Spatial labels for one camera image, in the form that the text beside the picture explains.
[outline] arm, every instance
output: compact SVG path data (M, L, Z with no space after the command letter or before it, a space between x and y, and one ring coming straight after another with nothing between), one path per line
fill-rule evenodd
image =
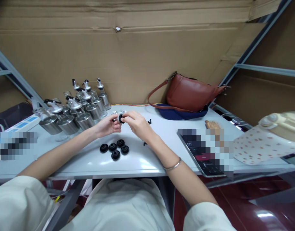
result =
M102 119L98 124L39 157L17 176L26 175L43 180L69 161L77 152L97 138L121 132L121 124L112 120L118 115Z
M129 116L122 118L122 121L128 123L131 130L153 149L164 167L170 168L179 162L179 157L153 131L142 115L130 111L123 116ZM167 174L191 206L206 201L218 205L204 183L183 161L177 168L167 171Z

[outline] white table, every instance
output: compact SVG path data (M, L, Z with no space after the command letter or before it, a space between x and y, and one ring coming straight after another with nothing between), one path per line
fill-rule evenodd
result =
M205 120L217 121L224 128L225 138L228 141L240 136L243 132L236 128L226 119L222 118L212 109L209 109L203 118L188 121L171 121L162 118L155 108L151 106L112 106L108 111L111 114L114 110L135 110L141 113L146 120L152 120L152 128L160 135L166 144L198 175L198 168L193 162L190 154L184 147L179 136L178 128L197 129L198 134L205 134ZM27 167L33 160L40 157L47 151L60 145L61 142L52 141L52 137L38 125L38 122L28 128L30 132L38 133L37 144L32 145L31 149L25 150L24 155L16 156L16 160L0 160L0 182L5 182L14 178L20 171ZM110 145L119 139L123 139L130 151L126 156L121 155L118 161L113 161L111 153L100 153L99 147L106 143ZM49 177L51 180L65 179L97 179L97 178L126 178L126 177L152 177L165 176L166 172L162 164L149 148L143 146L143 141L136 137L128 124L122 125L122 132L111 134L107 137L95 140L68 163L58 169ZM260 173L275 171L295 171L295 165L288 164L284 160L277 158L255 166L248 166L234 159L234 173Z

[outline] white shirt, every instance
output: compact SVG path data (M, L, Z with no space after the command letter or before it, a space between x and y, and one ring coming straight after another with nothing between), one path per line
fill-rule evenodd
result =
M0 230L41 231L54 202L35 178L18 176L0 186ZM153 180L102 180L81 212L62 231L174 230ZM223 210L199 203L185 217L184 231L236 231Z

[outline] woman's left hand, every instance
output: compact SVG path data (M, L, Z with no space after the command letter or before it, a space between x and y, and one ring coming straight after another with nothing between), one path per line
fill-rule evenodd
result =
M120 133L122 125L118 121L113 121L118 115L110 115L103 118L98 124L89 128L95 139L110 135L112 133Z

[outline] yellow wire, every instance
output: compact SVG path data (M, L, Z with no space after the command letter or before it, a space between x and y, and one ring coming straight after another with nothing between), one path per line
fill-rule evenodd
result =
M56 203L56 202L58 201L58 199L60 199L60 196L58 196L58 197L55 199L54 203Z

